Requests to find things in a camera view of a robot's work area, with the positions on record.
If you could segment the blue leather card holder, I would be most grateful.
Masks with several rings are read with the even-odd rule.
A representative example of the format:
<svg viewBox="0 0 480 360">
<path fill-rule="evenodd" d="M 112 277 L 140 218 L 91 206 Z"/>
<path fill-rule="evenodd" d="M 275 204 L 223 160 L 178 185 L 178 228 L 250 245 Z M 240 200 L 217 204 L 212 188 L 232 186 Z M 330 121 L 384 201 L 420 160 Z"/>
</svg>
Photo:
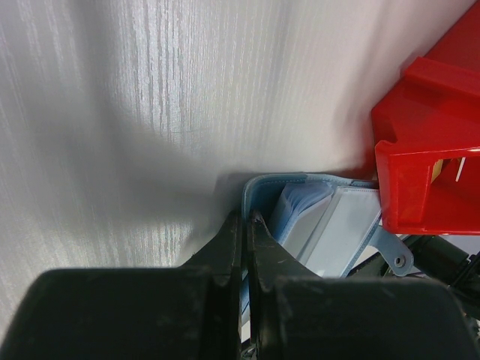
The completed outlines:
<svg viewBox="0 0 480 360">
<path fill-rule="evenodd" d="M 413 267 L 412 252 L 381 224 L 375 181 L 325 173 L 259 175 L 244 186 L 241 212 L 258 211 L 274 240 L 322 278 L 345 278 L 373 247 L 393 273 Z"/>
</svg>

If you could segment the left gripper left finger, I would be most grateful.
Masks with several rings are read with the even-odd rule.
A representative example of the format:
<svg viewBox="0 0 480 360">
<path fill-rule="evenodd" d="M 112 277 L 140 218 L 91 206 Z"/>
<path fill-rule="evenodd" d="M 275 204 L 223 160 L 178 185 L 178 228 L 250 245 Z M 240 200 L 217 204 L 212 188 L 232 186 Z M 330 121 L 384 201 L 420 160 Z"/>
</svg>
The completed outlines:
<svg viewBox="0 0 480 360">
<path fill-rule="evenodd" d="M 175 268 L 62 268 L 28 288 L 3 359 L 238 359 L 242 218 Z"/>
</svg>

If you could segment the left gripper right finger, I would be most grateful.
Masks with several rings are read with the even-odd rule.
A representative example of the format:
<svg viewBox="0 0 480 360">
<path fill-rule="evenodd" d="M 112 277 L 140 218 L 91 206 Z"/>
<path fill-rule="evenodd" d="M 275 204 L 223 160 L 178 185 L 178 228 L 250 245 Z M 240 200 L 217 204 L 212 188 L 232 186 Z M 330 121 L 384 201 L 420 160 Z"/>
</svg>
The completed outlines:
<svg viewBox="0 0 480 360">
<path fill-rule="evenodd" d="M 477 359 L 458 300 L 441 283 L 323 278 L 246 224 L 251 337 L 258 359 Z"/>
</svg>

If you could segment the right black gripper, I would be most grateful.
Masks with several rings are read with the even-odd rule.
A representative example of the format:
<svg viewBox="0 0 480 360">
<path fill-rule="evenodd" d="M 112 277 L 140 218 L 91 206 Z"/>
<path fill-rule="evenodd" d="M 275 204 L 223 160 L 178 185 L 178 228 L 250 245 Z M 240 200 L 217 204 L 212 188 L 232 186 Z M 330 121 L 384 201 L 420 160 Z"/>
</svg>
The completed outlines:
<svg viewBox="0 0 480 360">
<path fill-rule="evenodd" d="M 479 255 L 468 254 L 438 235 L 409 235 L 403 240 L 414 257 L 414 266 L 429 278 L 446 285 L 463 311 L 479 318 Z"/>
</svg>

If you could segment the red plastic bin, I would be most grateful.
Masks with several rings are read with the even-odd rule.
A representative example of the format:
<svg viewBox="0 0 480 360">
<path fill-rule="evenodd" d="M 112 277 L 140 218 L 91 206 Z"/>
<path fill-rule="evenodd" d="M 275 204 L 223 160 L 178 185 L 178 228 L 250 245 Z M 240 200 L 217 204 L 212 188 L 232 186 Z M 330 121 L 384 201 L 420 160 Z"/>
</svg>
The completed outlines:
<svg viewBox="0 0 480 360">
<path fill-rule="evenodd" d="M 372 109 L 382 224 L 479 233 L 479 6 L 416 58 Z"/>
</svg>

